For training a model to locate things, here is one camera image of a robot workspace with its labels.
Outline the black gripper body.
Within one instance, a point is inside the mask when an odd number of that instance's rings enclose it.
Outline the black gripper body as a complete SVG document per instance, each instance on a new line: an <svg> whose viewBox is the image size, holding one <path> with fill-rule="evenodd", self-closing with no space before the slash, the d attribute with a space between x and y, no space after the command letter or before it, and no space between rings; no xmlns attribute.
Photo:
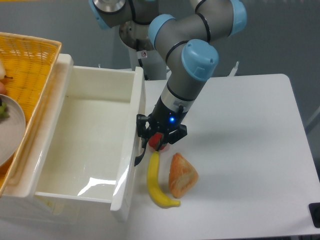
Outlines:
<svg viewBox="0 0 320 240"><path fill-rule="evenodd" d="M174 134L178 137L185 137L188 134L187 126L182 124L188 113L181 102L173 105L174 110L167 107L161 97L156 102L153 111L149 115L152 129L163 134Z"/></svg>

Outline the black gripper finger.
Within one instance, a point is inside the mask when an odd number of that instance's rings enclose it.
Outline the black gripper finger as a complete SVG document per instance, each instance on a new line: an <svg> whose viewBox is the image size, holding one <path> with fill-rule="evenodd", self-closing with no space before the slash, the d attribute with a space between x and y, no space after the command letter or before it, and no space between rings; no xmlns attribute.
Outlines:
<svg viewBox="0 0 320 240"><path fill-rule="evenodd" d="M151 138L151 130L146 124L149 124L150 117L143 114L136 116L136 130L137 136L141 138L141 146L145 148L149 139Z"/></svg>
<svg viewBox="0 0 320 240"><path fill-rule="evenodd" d="M184 124L179 124L177 127L174 127L173 129L166 129L163 133L163 138L161 140L161 143L163 146L170 144L173 145L174 143L178 142L185 136L187 136L188 130L187 126Z"/></svg>

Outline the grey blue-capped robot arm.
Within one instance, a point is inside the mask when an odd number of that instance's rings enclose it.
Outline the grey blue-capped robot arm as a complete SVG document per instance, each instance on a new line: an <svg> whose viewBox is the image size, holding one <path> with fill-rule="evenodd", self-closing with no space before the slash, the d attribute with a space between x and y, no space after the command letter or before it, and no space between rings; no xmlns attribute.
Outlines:
<svg viewBox="0 0 320 240"><path fill-rule="evenodd" d="M194 14L178 20L161 14L156 0L91 0L89 6L101 28L127 22L148 28L148 39L171 70L152 113L138 115L137 134L146 147L157 133L160 145L187 135L182 120L219 63L212 42L231 37L247 24L239 0L193 0Z"/></svg>

